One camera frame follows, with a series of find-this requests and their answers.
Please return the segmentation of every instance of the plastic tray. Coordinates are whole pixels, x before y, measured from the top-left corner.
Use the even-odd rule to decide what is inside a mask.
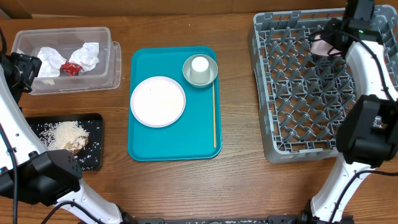
[[[345,9],[266,12],[254,16],[248,37],[259,94],[264,154],[270,162],[296,162],[337,155],[335,134],[354,104],[354,83],[345,61],[310,53],[308,36]],[[386,48],[395,86],[398,16],[376,6],[372,22]]]
[[[129,110],[127,150],[137,161],[210,159],[221,151],[221,115],[218,78],[215,80],[216,140],[213,145],[213,87],[195,88],[184,79],[182,66],[192,55],[205,54],[216,60],[209,47],[141,49],[131,60],[130,96],[143,80],[154,76],[174,79],[184,89],[187,104],[181,117],[170,126],[149,128]]]
[[[75,156],[82,170],[100,170],[102,167],[104,146],[104,122],[98,113],[73,114],[61,116],[42,116],[26,118],[27,123],[37,137],[44,131],[42,124],[55,124],[64,121],[78,121],[78,124],[87,130],[88,145]]]

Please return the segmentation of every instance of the white ceramic plate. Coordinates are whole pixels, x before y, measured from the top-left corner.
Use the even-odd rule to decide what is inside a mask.
[[[134,89],[130,108],[134,117],[152,128],[166,127],[179,119],[185,109],[183,88],[168,77],[150,77]]]

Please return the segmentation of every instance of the wooden chopstick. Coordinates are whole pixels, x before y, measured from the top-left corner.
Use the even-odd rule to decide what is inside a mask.
[[[214,148],[217,148],[217,139],[216,139],[216,100],[215,100],[214,82],[213,82],[213,129],[214,129]]]

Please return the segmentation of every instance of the red wrapper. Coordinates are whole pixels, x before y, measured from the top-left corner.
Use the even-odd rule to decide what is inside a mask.
[[[84,72],[82,66],[70,62],[67,62],[64,65],[62,65],[61,70],[65,71],[68,74],[68,76],[77,76]]]

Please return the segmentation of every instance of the black tray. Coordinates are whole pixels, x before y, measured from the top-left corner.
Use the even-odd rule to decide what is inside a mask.
[[[82,170],[100,170],[102,167],[103,145],[104,145],[104,122],[102,116],[98,113],[73,114],[60,116],[43,116],[35,118],[26,118],[27,123],[37,137],[43,136],[40,133],[44,130],[42,124],[58,123],[64,121],[77,121],[79,125],[87,130],[88,144],[75,158]]]

